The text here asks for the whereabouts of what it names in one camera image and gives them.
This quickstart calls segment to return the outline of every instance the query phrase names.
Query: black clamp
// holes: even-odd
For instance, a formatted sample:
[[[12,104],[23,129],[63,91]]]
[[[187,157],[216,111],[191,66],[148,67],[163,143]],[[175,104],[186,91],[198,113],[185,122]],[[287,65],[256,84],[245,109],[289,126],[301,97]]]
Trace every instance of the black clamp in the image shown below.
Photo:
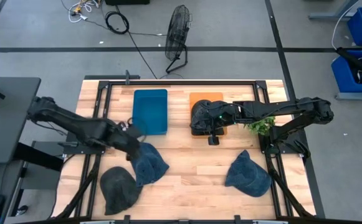
[[[242,224],[242,219],[240,215],[235,215],[235,224]]]
[[[267,89],[267,81],[265,80],[256,80],[255,84],[257,84],[257,86],[263,90]]]
[[[128,70],[125,70],[125,85],[130,84],[130,72]]]
[[[98,90],[102,90],[108,86],[109,81],[99,81]]]
[[[131,215],[124,215],[124,222],[123,224],[130,224]]]

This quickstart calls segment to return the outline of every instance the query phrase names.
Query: fan grille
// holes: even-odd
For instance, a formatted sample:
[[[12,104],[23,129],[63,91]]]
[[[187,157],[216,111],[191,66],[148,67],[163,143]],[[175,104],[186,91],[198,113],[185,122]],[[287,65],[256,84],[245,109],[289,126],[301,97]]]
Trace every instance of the fan grille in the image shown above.
[[[167,40],[166,40],[166,57],[170,60],[179,58],[189,31],[189,9],[185,5],[177,6],[169,22]]]

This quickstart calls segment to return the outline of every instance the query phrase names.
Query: black cable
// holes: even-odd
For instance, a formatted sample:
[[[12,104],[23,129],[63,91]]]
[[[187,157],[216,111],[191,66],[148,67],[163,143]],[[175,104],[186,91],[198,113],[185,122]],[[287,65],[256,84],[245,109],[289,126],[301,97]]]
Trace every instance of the black cable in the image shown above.
[[[166,34],[159,35],[159,34],[144,34],[144,33],[134,33],[134,32],[129,32],[129,33],[134,34],[134,35],[151,35],[151,36],[155,36],[155,37],[166,37],[167,36]]]
[[[133,42],[133,45],[134,45],[135,48],[137,49],[138,53],[141,55],[141,58],[142,58],[143,61],[145,62],[146,66],[149,68],[150,72],[151,72],[151,73],[153,74],[153,76],[157,79],[156,74],[155,74],[154,71],[151,69],[151,67],[149,66],[148,62],[145,60],[144,56],[142,55],[141,51],[139,50],[138,46],[136,45],[136,43],[135,43],[135,41],[134,41],[131,33],[129,33],[130,24],[129,24],[128,20],[125,18],[125,16],[124,16],[123,14],[121,14],[120,9],[118,8],[117,5],[116,5],[116,9],[117,9],[117,12],[115,12],[115,13],[117,13],[117,14],[118,14],[119,16],[121,16],[121,18],[123,19],[123,23],[124,23],[124,25],[125,25],[125,27],[126,27],[126,31],[127,31],[128,34],[130,35],[131,40],[132,40],[132,42]],[[108,25],[108,28],[109,28],[109,29],[111,28],[110,30],[111,30],[112,32],[114,32],[114,30],[113,30],[113,27],[112,27],[112,26],[109,27],[107,15],[108,15],[108,14],[109,14],[109,15],[112,15],[112,14],[115,14],[115,13],[114,13],[114,12],[108,12],[108,13],[106,14],[106,18],[105,18],[106,24]]]
[[[303,102],[303,103],[294,103],[294,104],[290,104],[290,105],[285,105],[285,106],[281,106],[281,107],[277,108],[276,110],[273,110],[273,111],[267,113],[265,116],[263,116],[263,117],[260,118],[260,119],[267,118],[267,117],[273,115],[276,111],[279,111],[279,110],[281,110],[281,109],[287,108],[287,107],[289,107],[289,106],[299,106],[299,105],[305,105],[305,104],[314,103],[314,102],[319,102],[319,101],[328,102],[327,100],[311,100],[311,101]]]
[[[85,21],[85,22],[90,22],[90,23],[93,23],[93,24],[95,24],[96,26],[100,26],[100,27],[101,27],[101,28],[103,28],[103,29],[110,30],[109,28],[104,27],[104,26],[100,25],[100,24],[99,24],[99,23],[97,23],[97,22],[90,21],[90,20],[88,20],[88,19],[86,19],[86,20],[84,20],[84,21]]]
[[[63,0],[60,0],[60,1],[62,1],[62,6],[63,6],[67,11],[71,12],[70,9],[67,9],[67,7],[64,5]]]
[[[128,118],[128,120],[126,121],[127,124],[132,125],[134,119],[135,119],[134,117]],[[148,125],[142,119],[139,119],[139,118],[137,118],[137,119],[142,121],[143,125],[145,126],[145,133],[143,134],[143,139],[140,141],[140,142],[144,142],[146,140],[146,138],[147,138]]]
[[[66,164],[67,161],[69,161],[71,158],[73,158],[75,155],[71,155],[69,156],[62,164],[62,168],[60,168],[60,173],[62,172],[62,169],[64,167],[64,164]],[[57,198],[57,187],[59,186],[59,181],[57,181],[57,184],[56,184],[56,191],[55,191],[55,202],[54,202],[54,206],[52,207],[52,211],[50,212],[50,215],[48,216],[48,219],[52,216],[53,212],[54,212],[54,208],[56,206],[56,198]]]
[[[183,77],[182,75],[177,74],[177,73],[169,73],[169,74],[163,75],[163,76],[160,77],[159,79],[162,79],[162,78],[167,77],[167,76],[169,76],[169,75],[177,75],[177,76],[181,77],[182,79],[184,79],[184,77]]]
[[[66,136],[67,134],[66,133],[64,133],[63,131],[61,131],[61,130],[59,130],[59,129],[56,129],[56,128],[54,128],[53,127],[53,125],[51,125],[51,123],[50,122],[47,122],[50,126],[51,126],[51,128],[50,127],[47,127],[47,126],[44,126],[44,125],[42,125],[42,124],[38,124],[37,122],[33,122],[35,125],[37,125],[37,126],[40,126],[40,127],[42,127],[42,128],[46,128],[46,129],[50,129],[50,130],[54,130],[54,131],[56,131],[57,133],[59,133],[61,136]]]
[[[207,109],[207,110],[218,109],[218,108],[221,108],[221,107],[223,107],[223,106],[229,106],[229,105],[240,106],[241,108],[243,108],[244,110],[246,110],[246,112],[248,112],[248,113],[250,114],[250,116],[254,117],[254,114],[251,113],[251,111],[250,111],[249,109],[245,108],[245,107],[242,106],[242,105],[238,105],[238,104],[235,104],[235,103],[225,103],[225,104],[223,104],[223,105],[218,105],[218,106],[212,107],[212,106],[206,106],[206,105],[204,105],[202,102],[200,102],[200,105],[201,105],[203,108]]]

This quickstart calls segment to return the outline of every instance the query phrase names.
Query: white cable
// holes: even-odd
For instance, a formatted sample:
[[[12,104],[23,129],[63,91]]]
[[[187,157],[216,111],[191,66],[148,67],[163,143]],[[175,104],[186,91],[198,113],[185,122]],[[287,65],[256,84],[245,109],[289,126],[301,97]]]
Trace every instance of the white cable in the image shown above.
[[[92,12],[92,7],[91,6],[96,6],[97,5],[97,3],[96,3],[96,1],[94,1],[93,0],[93,2],[94,3],[90,3],[90,2],[84,2],[83,4],[82,4],[82,7],[81,8],[85,8],[85,10],[87,10],[87,12]],[[81,20],[82,20],[82,17],[80,18],[80,19],[78,19],[78,20],[76,20],[76,21],[73,21],[72,19],[71,19],[71,13],[73,13],[73,8],[75,7],[75,6],[78,6],[80,3],[78,2],[77,4],[74,4],[72,7],[70,7],[70,9],[69,9],[69,21],[70,22],[72,22],[72,23],[76,23],[76,22],[80,22]]]
[[[347,14],[347,12],[349,12],[355,5],[356,3],[354,3],[349,9],[347,9],[341,16],[340,18],[338,19],[337,23],[336,23],[336,26],[335,26],[335,29],[333,30],[333,36],[331,37],[331,46],[333,46],[333,48],[335,50],[337,50],[337,48],[335,47],[335,44],[334,44],[334,38],[335,38],[335,34],[336,34],[336,28],[337,28],[337,25],[338,23],[341,21],[341,19],[345,16],[345,14]]]

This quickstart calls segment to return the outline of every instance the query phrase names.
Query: cable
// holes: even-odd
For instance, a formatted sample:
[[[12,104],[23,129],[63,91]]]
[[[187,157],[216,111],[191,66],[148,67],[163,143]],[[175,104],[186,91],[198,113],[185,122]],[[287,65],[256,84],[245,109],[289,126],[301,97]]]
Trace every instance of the cable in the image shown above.
[[[62,1],[62,5],[63,5],[63,7],[64,7],[67,11],[70,11],[70,9],[67,9],[67,7],[64,5],[63,0],[60,0],[60,1]]]
[[[129,126],[132,125],[133,122],[130,123],[130,121],[131,121],[131,120],[133,121],[134,119],[135,119],[134,117],[128,118],[128,120],[126,121],[127,124],[128,124]],[[146,140],[146,138],[147,138],[148,126],[146,125],[146,123],[145,123],[142,119],[138,119],[138,120],[142,121],[143,125],[145,126],[145,133],[143,134],[143,139],[140,141],[140,142],[144,142],[144,141]]]
[[[82,18],[80,18],[80,19],[77,20],[77,21],[72,21],[71,18],[70,18],[70,14],[71,14],[71,12],[72,12],[71,9],[72,9],[73,7],[75,7],[76,5],[78,5],[79,3],[73,5],[70,9],[67,9],[67,7],[66,7],[66,6],[64,5],[64,3],[63,3],[63,0],[61,0],[61,2],[62,2],[63,7],[69,12],[69,21],[70,21],[70,22],[75,23],[75,22],[79,22],[79,21],[82,20]],[[89,9],[91,9],[90,6],[89,6],[89,4],[92,4],[92,3],[86,2],[83,7],[85,7],[85,8],[89,7]],[[132,34],[135,34],[135,35],[151,35],[151,36],[158,36],[158,37],[164,37],[164,36],[166,36],[166,35],[163,35],[163,34],[144,34],[144,33],[130,32],[130,31],[129,31],[129,29],[130,29],[130,23],[128,22],[128,20],[126,19],[126,17],[125,17],[123,14],[121,14],[120,9],[118,8],[118,6],[116,6],[116,9],[117,9],[117,12],[114,12],[114,11],[108,12],[108,13],[106,13],[106,15],[104,16],[104,15],[103,15],[103,4],[101,4],[100,10],[101,10],[101,12],[102,12],[102,15],[103,15],[103,18],[104,18],[104,20],[105,20],[105,22],[106,22],[107,27],[104,27],[104,26],[98,24],[97,22],[89,21],[88,18],[84,19],[84,21],[89,22],[89,23],[92,23],[92,24],[95,24],[95,25],[97,25],[97,26],[99,26],[99,27],[102,27],[102,28],[104,28],[104,29],[106,29],[106,30],[109,30],[109,31],[111,31],[111,32],[113,32],[113,33],[115,33],[115,34],[125,34],[125,33],[128,33],[128,34],[130,35],[130,38],[131,38],[132,42],[133,42],[133,45],[134,45],[135,48],[137,49],[138,53],[141,55],[141,58],[142,58],[143,61],[145,62],[146,66],[149,68],[150,72],[151,72],[152,75],[155,77],[155,79],[157,79],[156,74],[155,74],[154,71],[151,69],[150,65],[148,64],[148,62],[146,61],[146,59],[145,59],[144,56],[142,55],[141,51],[139,50],[138,46],[136,45],[136,42],[135,42],[135,40],[133,39]],[[119,15],[119,16],[123,19],[123,23],[124,23],[124,25],[125,25],[125,27],[126,27],[126,29],[125,29],[124,31],[119,32],[119,31],[115,30],[115,29],[108,23],[108,18],[109,18],[110,16],[112,16],[112,15]]]
[[[46,128],[46,129],[50,129],[50,130],[54,130],[54,131],[56,131],[57,133],[59,133],[61,136],[66,136],[67,134],[66,133],[64,133],[63,131],[61,131],[61,130],[59,130],[59,129],[56,129],[56,128],[54,128],[53,127],[53,125],[50,123],[50,122],[47,122],[50,126],[51,126],[51,128],[50,127],[47,127],[47,126],[44,126],[44,125],[42,125],[42,124],[38,124],[37,122],[33,122],[35,125],[37,125],[37,126],[40,126],[40,127],[42,127],[42,128]]]
[[[305,104],[314,103],[314,102],[319,102],[319,101],[328,102],[327,100],[311,100],[311,101],[307,101],[307,102],[303,102],[303,103],[294,103],[294,104],[290,104],[290,105],[281,106],[281,107],[277,108],[276,110],[273,110],[273,111],[267,113],[265,116],[259,118],[259,120],[265,119],[265,118],[273,115],[276,111],[279,111],[279,110],[281,110],[281,109],[287,108],[287,107],[289,107],[289,106],[305,105]],[[248,110],[246,107],[244,107],[244,106],[242,106],[242,105],[235,104],[235,103],[226,103],[226,104],[223,104],[223,105],[219,105],[219,106],[215,106],[215,107],[210,107],[210,106],[206,106],[206,105],[204,105],[202,102],[200,102],[200,105],[201,105],[203,108],[208,109],[208,110],[213,110],[213,109],[217,109],[217,108],[220,108],[220,107],[223,107],[223,106],[228,106],[228,105],[235,105],[235,106],[239,106],[239,107],[245,109],[246,112],[248,112],[252,117],[254,117],[254,114],[251,113],[251,111]]]
[[[141,58],[143,59],[143,61],[145,62],[146,66],[149,68],[150,72],[153,74],[153,76],[155,77],[155,79],[157,79],[156,74],[154,73],[154,71],[151,69],[151,67],[149,66],[148,62],[145,60],[144,56],[142,55],[141,51],[139,50],[138,46],[136,45],[131,33],[129,33],[129,29],[130,29],[130,24],[128,23],[128,20],[125,18],[125,16],[123,14],[121,14],[120,9],[118,8],[118,6],[116,5],[116,9],[118,14],[121,16],[121,18],[123,18],[123,23],[126,27],[126,31],[128,32],[128,34],[131,37],[131,40],[133,42],[133,45],[135,45],[135,48],[137,49],[138,53],[141,55]]]
[[[333,46],[333,48],[335,50],[337,50],[337,48],[335,47],[335,44],[334,44],[334,38],[335,38],[335,34],[336,34],[336,28],[337,28],[337,25],[338,23],[341,21],[341,19],[344,17],[345,14],[347,14],[347,12],[349,12],[355,5],[356,3],[354,3],[350,8],[348,8],[341,16],[340,18],[337,20],[337,23],[335,25],[335,28],[333,29],[333,35],[331,37],[331,46]]]
[[[64,165],[66,164],[66,162],[69,161],[69,160],[70,160],[71,158],[73,158],[74,156],[75,156],[75,154],[69,156],[65,161],[63,161],[62,168],[60,168],[60,173],[62,173],[62,169],[63,169]],[[56,189],[57,189],[57,187],[59,186],[59,182],[60,182],[60,180],[57,181]],[[52,216],[52,214],[54,213],[54,208],[55,208],[55,206],[56,206],[56,198],[57,198],[57,190],[55,191],[55,202],[54,202],[54,206],[52,207],[52,211],[50,212],[50,215],[48,216],[48,219],[49,219],[49,218]]]
[[[238,104],[235,104],[235,103],[225,103],[223,105],[218,105],[218,106],[215,106],[215,107],[212,107],[212,106],[206,106],[204,105],[202,102],[200,102],[200,105],[207,109],[207,110],[213,110],[213,109],[218,109],[218,108],[221,108],[223,106],[229,106],[229,105],[234,105],[234,106],[239,106],[241,108],[243,108],[244,110],[246,110],[246,112],[248,112],[250,114],[250,116],[254,117],[254,114],[251,113],[251,111],[249,109],[247,109],[246,107],[242,106],[242,105],[238,105]]]
[[[86,20],[85,20],[85,22],[90,22],[90,23],[95,24],[96,26],[100,26],[100,27],[102,27],[103,29],[110,30],[109,28],[104,27],[104,26],[100,25],[99,23],[94,22],[94,21],[90,21],[90,20],[88,20],[88,19],[86,19]]]
[[[284,108],[287,108],[289,106],[298,106],[298,105],[305,105],[305,104],[309,104],[309,103],[314,103],[314,102],[319,102],[319,101],[325,101],[325,102],[328,102],[327,100],[311,100],[311,101],[308,101],[308,102],[303,102],[303,103],[294,103],[294,104],[291,104],[291,105],[285,105],[285,106],[281,106],[279,107],[278,109],[276,110],[273,110],[271,112],[269,112],[268,114],[266,114],[265,116],[263,116],[262,118],[260,119],[264,119],[264,118],[267,118],[271,115],[273,115],[276,111],[279,111],[281,109],[284,109]]]
[[[167,76],[169,76],[169,75],[177,75],[177,76],[181,77],[182,79],[185,79],[182,75],[177,74],[177,73],[169,73],[169,74],[163,75],[163,76],[160,77],[159,79],[162,79],[162,78],[167,77]]]
[[[130,34],[134,34],[134,35],[152,35],[152,36],[156,36],[156,37],[166,37],[166,34],[144,34],[144,33],[134,33],[134,32],[129,32]]]

